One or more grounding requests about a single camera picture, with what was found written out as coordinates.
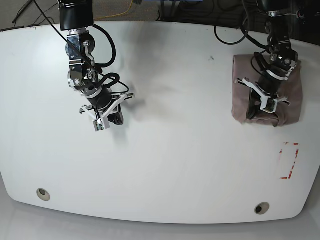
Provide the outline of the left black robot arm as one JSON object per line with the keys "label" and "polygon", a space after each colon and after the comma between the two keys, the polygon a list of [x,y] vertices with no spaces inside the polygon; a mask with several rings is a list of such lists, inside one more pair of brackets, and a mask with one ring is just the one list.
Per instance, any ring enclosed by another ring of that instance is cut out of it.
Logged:
{"label": "left black robot arm", "polygon": [[286,20],[289,1],[258,0],[257,6],[268,15],[265,23],[268,39],[264,50],[270,53],[270,59],[267,62],[262,53],[254,53],[252,60],[256,60],[261,71],[259,80],[255,83],[247,78],[237,80],[250,89],[246,113],[248,120],[260,112],[274,114],[279,103],[290,105],[287,96],[279,96],[279,89],[298,65],[298,54],[292,49]]}

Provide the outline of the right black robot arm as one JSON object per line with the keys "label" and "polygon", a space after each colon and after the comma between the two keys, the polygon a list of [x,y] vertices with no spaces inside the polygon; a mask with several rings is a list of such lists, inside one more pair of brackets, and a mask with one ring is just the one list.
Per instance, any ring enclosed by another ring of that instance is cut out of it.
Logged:
{"label": "right black robot arm", "polygon": [[[106,130],[110,124],[121,126],[124,116],[121,104],[131,99],[134,94],[125,91],[113,92],[112,87],[120,84],[120,75],[114,72],[104,74],[116,60],[116,46],[110,34],[94,22],[93,1],[60,0],[58,1],[61,31],[67,31],[66,54],[69,57],[68,85],[84,96],[89,105],[83,105],[80,114],[92,118],[96,131]],[[103,33],[111,46],[111,59],[107,63],[96,63],[92,55],[96,41],[89,33],[93,27]]]}

